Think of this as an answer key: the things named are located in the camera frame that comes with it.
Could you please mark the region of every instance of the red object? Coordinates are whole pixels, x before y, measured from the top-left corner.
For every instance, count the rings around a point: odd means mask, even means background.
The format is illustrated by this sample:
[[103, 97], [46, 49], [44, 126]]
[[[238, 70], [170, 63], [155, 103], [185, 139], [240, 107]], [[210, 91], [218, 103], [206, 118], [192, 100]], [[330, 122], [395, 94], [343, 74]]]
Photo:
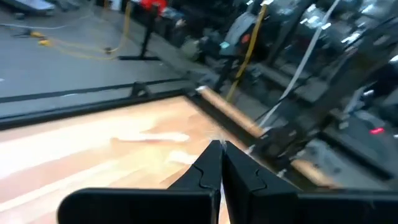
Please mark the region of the red object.
[[246, 34], [242, 37], [242, 44], [245, 44], [247, 42], [249, 42], [250, 40], [250, 34]]
[[152, 7], [153, 4], [159, 5], [159, 14], [162, 13], [163, 9], [167, 7], [166, 0], [142, 0], [141, 1], [141, 6], [143, 6], [143, 8], [148, 11], [150, 11], [150, 8]]
[[375, 128], [373, 130], [370, 130], [371, 134], [381, 134], [384, 132], [384, 128]]

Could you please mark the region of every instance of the black metal frame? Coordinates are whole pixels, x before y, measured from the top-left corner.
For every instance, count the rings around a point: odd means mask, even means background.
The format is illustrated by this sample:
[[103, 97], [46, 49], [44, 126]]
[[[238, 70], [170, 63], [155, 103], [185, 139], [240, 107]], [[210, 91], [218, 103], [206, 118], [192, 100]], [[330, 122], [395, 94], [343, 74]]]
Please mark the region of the black metal frame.
[[[159, 80], [153, 82], [140, 83], [140, 86], [150, 86], [160, 83], [177, 82], [180, 80], [182, 79]], [[132, 88], [132, 92], [134, 92], [135, 86], [136, 84], [132, 83], [127, 85], [106, 86], [100, 88], [87, 88], [79, 90], [59, 91], [53, 93], [11, 96], [11, 97], [0, 98], [0, 103], [12, 102], [12, 101], [14, 102], [24, 101], [24, 100], [37, 100], [43, 98], [65, 96], [67, 94], [92, 93], [103, 90], [114, 90], [120, 88]], [[97, 113], [106, 110], [113, 110], [126, 106], [137, 105], [140, 103], [148, 103], [151, 101], [163, 100], [166, 98], [172, 98], [176, 96], [184, 96], [187, 99], [189, 99], [190, 102], [192, 102], [200, 110], [205, 112], [211, 119], [215, 120], [220, 126], [224, 127], [225, 130], [227, 130], [229, 133], [235, 136], [246, 147], [252, 146], [257, 141], [257, 137], [253, 136], [242, 126], [240, 126], [237, 122], [231, 119], [229, 116], [225, 115], [221, 110], [215, 107], [210, 101], [204, 98], [199, 91], [194, 89], [179, 89], [179, 90], [163, 91], [158, 93], [147, 93], [142, 96], [130, 95], [128, 97], [121, 98], [118, 100], [108, 100], [99, 103], [90, 103], [86, 105], [71, 106], [71, 107], [59, 108], [54, 110], [45, 110], [33, 113], [17, 114], [13, 116], [2, 117], [0, 118], [0, 131], [27, 126], [31, 124], [55, 121], [58, 119], [71, 118], [74, 116]], [[273, 170], [281, 169], [281, 167], [279, 167], [278, 164], [275, 164], [272, 161], [267, 161], [267, 164]], [[314, 183], [308, 180], [299, 171], [293, 168], [289, 169], [286, 172], [285, 176], [292, 183], [294, 183], [296, 186], [302, 189], [308, 190], [308, 189], [315, 189], [317, 187]]]

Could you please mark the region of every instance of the red light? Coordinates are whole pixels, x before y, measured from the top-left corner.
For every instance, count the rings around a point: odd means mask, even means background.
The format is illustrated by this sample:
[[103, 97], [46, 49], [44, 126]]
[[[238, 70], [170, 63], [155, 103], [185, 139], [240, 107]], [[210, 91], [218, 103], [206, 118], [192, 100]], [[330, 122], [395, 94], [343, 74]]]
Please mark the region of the red light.
[[381, 134], [384, 132], [384, 128], [375, 128], [373, 130], [370, 130], [371, 134]]

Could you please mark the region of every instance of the light wood plank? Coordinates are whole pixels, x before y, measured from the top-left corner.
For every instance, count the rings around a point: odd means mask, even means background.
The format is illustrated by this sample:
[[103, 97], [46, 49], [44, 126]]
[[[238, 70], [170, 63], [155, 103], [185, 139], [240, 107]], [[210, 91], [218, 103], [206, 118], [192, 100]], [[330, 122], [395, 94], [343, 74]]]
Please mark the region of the light wood plank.
[[[117, 139], [118, 134], [184, 133], [187, 142]], [[184, 97], [63, 119], [0, 133], [0, 223], [56, 223], [61, 200], [84, 187], [165, 189], [223, 131]], [[221, 223], [228, 222], [226, 207]]]

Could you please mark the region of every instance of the yellow hose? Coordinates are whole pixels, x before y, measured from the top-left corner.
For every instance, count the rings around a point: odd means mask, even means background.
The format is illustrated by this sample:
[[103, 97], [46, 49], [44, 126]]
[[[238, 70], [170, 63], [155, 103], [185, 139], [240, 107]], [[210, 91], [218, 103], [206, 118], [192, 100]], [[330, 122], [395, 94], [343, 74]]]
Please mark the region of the yellow hose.
[[261, 11], [259, 13], [259, 16], [257, 17], [257, 22], [256, 25], [253, 28], [253, 32], [251, 34], [251, 38], [250, 38], [250, 43], [249, 43], [249, 47], [248, 47], [248, 51], [246, 52], [246, 56], [244, 58], [244, 61], [241, 65], [241, 67], [239, 68], [238, 72], [236, 73], [235, 76], [235, 81], [232, 84], [231, 88], [229, 89], [229, 92], [226, 96], [226, 101], [230, 101], [232, 98], [233, 93], [235, 92], [235, 89], [239, 83], [239, 78], [243, 75], [243, 72], [245, 71], [246, 67], [248, 66], [248, 63], [250, 61], [251, 55], [253, 53], [253, 49], [254, 46], [256, 44], [256, 40], [257, 40], [257, 35], [261, 26], [261, 22], [266, 14], [267, 11], [267, 4], [262, 5], [261, 7]]
[[[104, 6], [106, 7], [107, 5], [108, 5], [107, 4], [107, 0], [105, 0]], [[111, 50], [99, 49], [99, 48], [96, 48], [96, 47], [89, 47], [89, 46], [86, 46], [84, 44], [71, 43], [71, 42], [67, 42], [67, 41], [56, 39], [56, 38], [52, 38], [52, 37], [49, 37], [48, 40], [53, 42], [53, 43], [59, 43], [59, 44], [65, 45], [65, 46], [74, 47], [74, 48], [78, 48], [78, 49], [81, 49], [81, 50], [90, 50], [90, 51], [93, 51], [93, 52], [99, 52], [99, 53], [104, 53], [105, 52], [107, 54], [111, 54], [111, 53], [114, 53], [114, 52], [118, 51], [126, 42], [127, 35], [129, 33], [129, 26], [130, 26], [130, 17], [129, 17], [130, 13], [131, 13], [131, 2], [129, 1], [127, 3], [126, 12], [124, 14], [124, 26], [123, 26], [123, 34], [122, 34], [121, 40], [119, 41], [119, 45], [116, 48], [111, 49]], [[116, 56], [112, 56], [112, 57], [97, 57], [97, 56], [87, 55], [87, 54], [83, 54], [81, 52], [75, 52], [75, 51], [67, 50], [67, 49], [65, 49], [63, 47], [57, 46], [56, 44], [49, 44], [48, 46], [55, 48], [56, 50], [58, 50], [62, 54], [67, 54], [69, 56], [82, 58], [82, 59], [112, 60], [112, 59], [116, 58]]]

